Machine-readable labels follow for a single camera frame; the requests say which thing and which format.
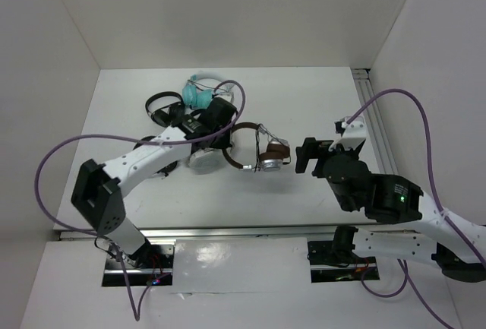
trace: wall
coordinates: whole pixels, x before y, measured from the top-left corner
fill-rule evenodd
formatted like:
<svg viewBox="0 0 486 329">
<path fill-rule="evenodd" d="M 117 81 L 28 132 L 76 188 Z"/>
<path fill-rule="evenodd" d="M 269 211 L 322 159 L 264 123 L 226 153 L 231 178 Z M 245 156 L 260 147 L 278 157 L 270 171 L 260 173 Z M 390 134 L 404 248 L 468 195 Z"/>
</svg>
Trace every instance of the wall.
<svg viewBox="0 0 486 329">
<path fill-rule="evenodd" d="M 407 0 L 371 71 L 375 92 L 401 87 L 423 102 L 443 203 L 486 224 L 486 0 Z M 399 171 L 428 187 L 424 129 L 403 96 L 380 102 Z M 450 282 L 464 329 L 484 326 L 486 285 Z"/>
<path fill-rule="evenodd" d="M 63 0 L 101 68 L 370 67 L 405 0 Z"/>
<path fill-rule="evenodd" d="M 61 0 L 0 0 L 0 318 L 20 325 L 52 224 L 33 197 L 37 164 L 78 134 L 99 68 Z M 43 196 L 56 212 L 74 145 L 49 164 Z"/>
</svg>

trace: black headphones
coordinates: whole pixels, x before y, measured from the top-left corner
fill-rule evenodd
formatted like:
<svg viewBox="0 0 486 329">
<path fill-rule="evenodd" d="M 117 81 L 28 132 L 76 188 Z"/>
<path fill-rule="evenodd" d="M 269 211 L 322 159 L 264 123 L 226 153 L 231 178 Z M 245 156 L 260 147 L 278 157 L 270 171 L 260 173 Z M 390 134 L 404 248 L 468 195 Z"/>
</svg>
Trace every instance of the black headphones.
<svg viewBox="0 0 486 329">
<path fill-rule="evenodd" d="M 151 112 L 149 110 L 150 104 L 158 99 L 162 99 L 163 97 L 175 97 L 179 99 L 179 101 L 175 103 L 171 103 L 167 106 L 163 106 L 160 109 Z M 182 96 L 177 92 L 166 91 L 161 93 L 156 93 L 151 98 L 149 98 L 145 102 L 145 111 L 147 111 L 148 116 L 155 122 L 156 124 L 162 126 L 163 128 L 167 128 L 170 126 L 171 122 L 181 118 L 185 114 L 185 104 L 182 100 Z"/>
</svg>

